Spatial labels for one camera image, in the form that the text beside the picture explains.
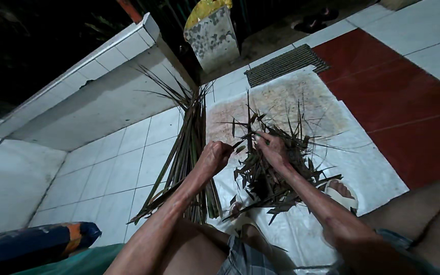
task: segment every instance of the shorts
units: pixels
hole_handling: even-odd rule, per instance
[[[261,252],[231,235],[230,251],[217,275],[277,275],[271,262]]]
[[[440,275],[440,268],[427,260],[407,251],[412,240],[387,229],[378,229],[376,233],[389,242],[397,252],[402,254],[422,275]],[[243,243],[235,236],[228,239],[230,248],[227,259],[220,266],[217,275],[276,275],[271,262],[261,252]],[[342,260],[337,261],[327,275],[351,274]]]

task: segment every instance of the tiled ledge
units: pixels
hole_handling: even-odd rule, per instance
[[[106,41],[65,73],[40,89],[11,113],[0,119],[0,138],[4,138],[77,92],[88,80],[96,80],[114,68],[152,47],[159,27],[150,16],[132,23]]]

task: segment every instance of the white tarp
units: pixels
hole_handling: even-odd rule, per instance
[[[307,66],[287,75],[274,79],[249,90],[250,106],[259,114],[267,114],[280,128],[289,130],[287,114],[296,124],[298,102],[305,114],[303,131],[310,136],[321,136],[316,142],[338,149],[316,146],[313,150],[315,166],[321,164],[327,177],[342,174],[343,182],[350,185],[359,200],[358,215],[362,215],[387,203],[390,199],[408,191],[394,169],[372,143],[364,129],[359,125],[342,101],[337,101],[327,86]],[[223,141],[234,144],[240,140],[244,129],[236,126],[232,137],[232,117],[247,122],[247,93],[243,92],[226,101],[216,103],[208,110],[207,142]],[[223,208],[223,217],[228,215],[229,203],[238,195],[245,204],[252,203],[247,193],[238,190],[233,171],[239,166],[238,160],[246,158],[246,150],[234,155],[228,166],[214,177]],[[286,213],[281,213],[272,222],[266,214],[268,209],[253,209],[250,216],[273,245],[288,251],[299,274],[325,273],[326,268],[336,260],[335,251],[322,242],[322,227],[306,207],[297,205]],[[231,230],[228,221],[221,218],[209,219],[208,223],[222,231]]]

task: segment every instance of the dried palm leaf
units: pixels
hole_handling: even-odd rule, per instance
[[[290,210],[291,207],[295,206],[297,203],[301,203],[302,200],[284,178],[269,164],[261,150],[252,145],[253,134],[255,134],[252,130],[252,128],[254,128],[254,123],[260,123],[260,128],[263,131],[269,131],[269,134],[278,136],[284,141],[290,164],[300,175],[315,187],[320,187],[320,185],[325,184],[334,178],[340,180],[342,179],[342,175],[336,175],[320,180],[320,175],[323,174],[323,170],[319,170],[320,165],[317,167],[313,165],[313,161],[309,157],[310,150],[312,150],[309,148],[309,145],[318,145],[339,150],[342,149],[315,143],[315,136],[303,135],[302,122],[306,120],[304,119],[304,114],[300,110],[300,103],[298,103],[296,127],[292,127],[288,116],[290,133],[287,133],[276,125],[268,125],[264,122],[263,119],[266,114],[260,115],[250,108],[248,91],[247,94],[248,122],[241,123],[235,119],[232,122],[232,133],[234,133],[236,125],[246,128],[248,132],[246,135],[242,136],[241,141],[236,144],[238,145],[244,140],[247,140],[248,150],[247,158],[244,161],[240,161],[243,167],[241,169],[235,169],[234,178],[237,179],[238,176],[241,176],[242,188],[247,191],[248,195],[254,200],[254,203],[241,209],[236,215],[252,208],[272,208],[267,212],[268,214],[273,215],[269,222],[269,224],[271,224],[276,215]],[[244,148],[245,146],[239,147],[236,153],[239,153]]]
[[[189,91],[173,76],[180,87],[180,91],[176,91],[147,68],[140,66],[135,69],[153,80],[165,91],[165,94],[154,93],[172,99],[184,111],[180,133],[150,191],[149,197],[145,200],[139,213],[128,222],[137,224],[140,218],[152,214],[155,209],[159,208],[174,193],[198,161],[206,145],[205,96],[212,88],[212,84],[202,86],[199,91]],[[154,194],[162,182],[169,165],[171,165],[171,170],[167,176],[162,195],[156,198]],[[184,217],[192,222],[203,224],[206,222],[207,214],[210,218],[217,218],[221,213],[221,209],[222,206],[220,205],[215,182],[211,179],[206,184],[205,189],[195,197],[186,209]]]

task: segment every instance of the red floor tile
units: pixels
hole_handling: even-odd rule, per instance
[[[366,132],[440,115],[440,81],[405,58],[327,86]]]
[[[316,46],[313,50],[331,66],[319,74],[326,83],[400,58],[400,54],[359,28]]]
[[[440,179],[440,117],[370,133],[408,188]]]

